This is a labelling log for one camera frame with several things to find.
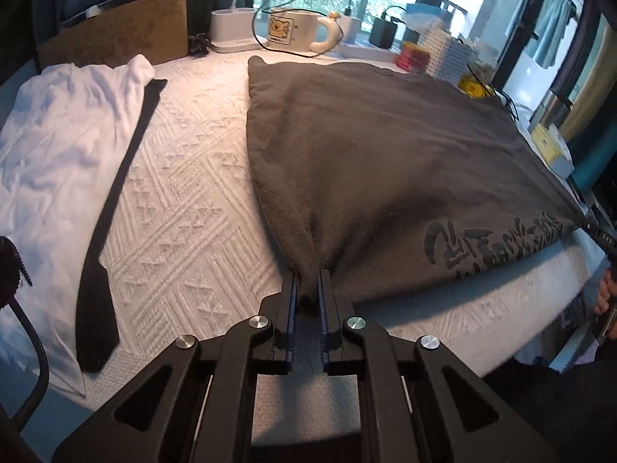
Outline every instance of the blue cloth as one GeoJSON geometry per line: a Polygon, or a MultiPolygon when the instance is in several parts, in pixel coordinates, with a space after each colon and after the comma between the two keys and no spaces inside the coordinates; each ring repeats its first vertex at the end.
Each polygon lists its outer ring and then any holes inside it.
{"type": "Polygon", "coordinates": [[[575,159],[576,167],[572,173],[583,193],[590,190],[617,154],[617,119],[610,117],[604,123],[594,121],[590,129],[577,138],[575,150],[582,154],[575,159]]]}
{"type": "Polygon", "coordinates": [[[573,12],[569,0],[544,0],[534,32],[538,40],[531,39],[525,52],[538,66],[547,69],[555,64],[557,49],[566,32],[573,12]]]}

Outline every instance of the blue towel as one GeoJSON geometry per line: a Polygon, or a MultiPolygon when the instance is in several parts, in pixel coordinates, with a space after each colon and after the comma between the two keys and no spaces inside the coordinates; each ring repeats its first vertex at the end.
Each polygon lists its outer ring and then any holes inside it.
{"type": "Polygon", "coordinates": [[[538,40],[529,40],[525,47],[527,55],[541,68],[547,69],[555,64],[559,43],[563,39],[572,13],[573,4],[569,0],[544,0],[534,30],[538,40]]]}

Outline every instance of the hand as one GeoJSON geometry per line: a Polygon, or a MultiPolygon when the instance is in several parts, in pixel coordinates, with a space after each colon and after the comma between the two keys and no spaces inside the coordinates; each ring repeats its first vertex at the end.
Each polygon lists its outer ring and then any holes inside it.
{"type": "MultiPolygon", "coordinates": [[[[602,315],[606,313],[609,309],[609,299],[610,297],[617,297],[617,282],[611,280],[611,272],[607,270],[607,272],[600,280],[600,288],[598,289],[598,300],[593,307],[593,311],[596,315],[602,315]]],[[[609,331],[609,339],[617,340],[617,325],[613,325],[612,329],[609,331]]]]}

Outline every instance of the gray blanket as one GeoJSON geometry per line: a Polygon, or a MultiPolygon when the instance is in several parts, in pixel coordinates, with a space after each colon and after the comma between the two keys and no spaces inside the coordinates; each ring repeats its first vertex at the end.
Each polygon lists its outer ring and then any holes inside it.
{"type": "Polygon", "coordinates": [[[497,98],[369,64],[249,60],[261,208],[301,277],[366,301],[530,255],[581,212],[497,98]]]}

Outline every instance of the white textured mattress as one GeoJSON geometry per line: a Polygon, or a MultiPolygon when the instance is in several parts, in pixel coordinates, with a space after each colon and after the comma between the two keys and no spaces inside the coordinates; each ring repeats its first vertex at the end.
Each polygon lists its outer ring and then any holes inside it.
{"type": "MultiPolygon", "coordinates": [[[[75,402],[97,409],[178,335],[223,334],[280,289],[246,152],[246,64],[255,54],[212,53],[156,66],[156,77],[169,82],[126,179],[101,260],[109,271],[120,346],[100,374],[87,375],[86,397],[72,397],[75,402]]],[[[270,63],[308,61],[257,55],[270,63]]],[[[532,258],[414,298],[365,305],[361,313],[396,336],[434,334],[484,374],[549,324],[602,258],[576,232],[532,258]]],[[[354,380],[322,374],[317,332],[315,321],[301,320],[292,374],[260,377],[254,443],[359,429],[354,380]]]]}

